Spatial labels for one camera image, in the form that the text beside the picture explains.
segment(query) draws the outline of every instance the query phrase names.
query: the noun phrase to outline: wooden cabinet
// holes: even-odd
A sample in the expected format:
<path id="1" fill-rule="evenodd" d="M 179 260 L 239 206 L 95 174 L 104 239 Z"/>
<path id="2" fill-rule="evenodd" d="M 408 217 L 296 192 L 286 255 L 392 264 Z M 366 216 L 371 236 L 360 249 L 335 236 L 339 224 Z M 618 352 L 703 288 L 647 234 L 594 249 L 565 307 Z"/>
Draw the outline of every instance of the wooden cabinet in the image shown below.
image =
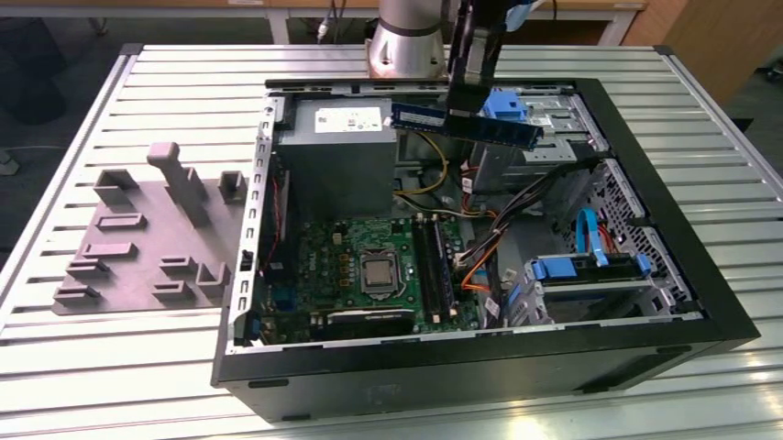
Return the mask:
<path id="1" fill-rule="evenodd" d="M 627 46 L 671 46 L 721 104 L 781 43 L 781 0 L 649 0 L 623 40 Z"/>

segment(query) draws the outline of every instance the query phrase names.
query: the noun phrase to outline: wire bundle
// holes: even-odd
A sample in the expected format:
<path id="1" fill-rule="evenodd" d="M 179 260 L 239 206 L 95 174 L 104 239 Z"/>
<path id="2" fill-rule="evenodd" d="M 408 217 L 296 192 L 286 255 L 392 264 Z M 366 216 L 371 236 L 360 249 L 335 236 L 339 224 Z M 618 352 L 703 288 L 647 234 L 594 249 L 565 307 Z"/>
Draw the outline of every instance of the wire bundle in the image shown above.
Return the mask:
<path id="1" fill-rule="evenodd" d="M 553 188 L 555 182 L 562 176 L 570 174 L 574 171 L 594 168 L 599 164 L 601 160 L 602 158 L 590 158 L 575 163 L 561 165 L 547 174 L 541 176 L 530 185 L 527 185 L 527 187 L 514 195 L 503 210 L 497 214 L 493 225 L 490 226 L 490 234 L 466 251 L 464 254 L 459 256 L 456 260 L 458 264 L 462 264 L 464 261 L 467 261 L 467 259 L 479 255 L 481 253 L 481 257 L 477 260 L 477 263 L 472 265 L 466 277 L 463 278 L 460 285 L 463 289 L 491 293 L 491 297 L 501 310 L 501 315 L 495 319 L 495 325 L 502 325 L 503 321 L 503 298 L 499 288 L 501 280 L 498 276 L 497 256 L 494 255 L 498 249 L 498 245 L 501 244 L 501 237 L 503 237 L 503 234 L 510 227 L 510 222 L 515 215 L 518 215 L 525 209 L 539 202 L 543 195 Z M 486 265 L 487 269 L 487 279 L 490 281 L 489 286 L 482 286 L 470 282 L 482 265 Z"/>

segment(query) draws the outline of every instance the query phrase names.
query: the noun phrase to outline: table leg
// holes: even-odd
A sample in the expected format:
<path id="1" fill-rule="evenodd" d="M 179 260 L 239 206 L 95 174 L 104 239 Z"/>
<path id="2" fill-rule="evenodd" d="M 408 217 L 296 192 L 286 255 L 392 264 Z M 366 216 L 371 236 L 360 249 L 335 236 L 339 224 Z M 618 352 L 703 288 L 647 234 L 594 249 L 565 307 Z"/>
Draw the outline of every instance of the table leg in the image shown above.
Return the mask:
<path id="1" fill-rule="evenodd" d="M 603 30 L 599 46 L 619 46 L 631 27 L 637 11 L 618 11 L 614 19 Z"/>
<path id="2" fill-rule="evenodd" d="M 288 10 L 284 7 L 267 8 L 267 19 L 272 29 L 274 44 L 291 44 L 288 38 Z"/>

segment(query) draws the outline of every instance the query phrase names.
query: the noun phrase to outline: aluminum table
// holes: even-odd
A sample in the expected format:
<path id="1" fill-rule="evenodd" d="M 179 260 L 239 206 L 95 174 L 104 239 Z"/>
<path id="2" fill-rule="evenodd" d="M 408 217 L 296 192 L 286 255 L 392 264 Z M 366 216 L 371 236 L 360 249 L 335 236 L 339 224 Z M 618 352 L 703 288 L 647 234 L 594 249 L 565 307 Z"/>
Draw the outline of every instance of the aluminum table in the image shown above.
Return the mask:
<path id="1" fill-rule="evenodd" d="M 210 386 L 218 309 L 60 317 L 52 294 L 98 203 L 100 170 L 160 179 L 146 165 L 156 140 L 180 143 L 203 179 L 250 170 L 264 80 L 363 77 L 364 48 L 128 47 L 0 275 L 0 436 L 782 436 L 779 177 L 675 57 L 650 48 L 509 47 L 501 58 L 502 77 L 602 79 L 761 339 L 625 392 L 271 426 Z"/>

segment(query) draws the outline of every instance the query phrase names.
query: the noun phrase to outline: ram slot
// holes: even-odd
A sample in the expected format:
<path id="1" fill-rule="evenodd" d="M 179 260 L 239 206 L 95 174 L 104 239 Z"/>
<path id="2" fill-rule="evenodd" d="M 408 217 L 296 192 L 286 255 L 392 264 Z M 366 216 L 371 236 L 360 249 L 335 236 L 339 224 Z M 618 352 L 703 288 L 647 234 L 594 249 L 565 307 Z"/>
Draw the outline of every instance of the ram slot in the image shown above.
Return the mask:
<path id="1" fill-rule="evenodd" d="M 436 217 L 418 215 L 412 224 L 424 317 L 427 322 L 439 324 L 456 315 L 443 234 Z"/>

